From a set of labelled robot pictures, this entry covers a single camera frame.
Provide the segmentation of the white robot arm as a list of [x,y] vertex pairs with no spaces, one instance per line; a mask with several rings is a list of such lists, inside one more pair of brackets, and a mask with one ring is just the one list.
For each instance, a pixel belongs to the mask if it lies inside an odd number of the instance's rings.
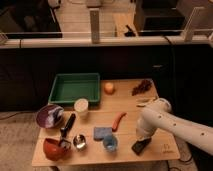
[[148,139],[160,128],[213,155],[213,127],[176,117],[164,98],[146,103],[136,125],[136,135]]

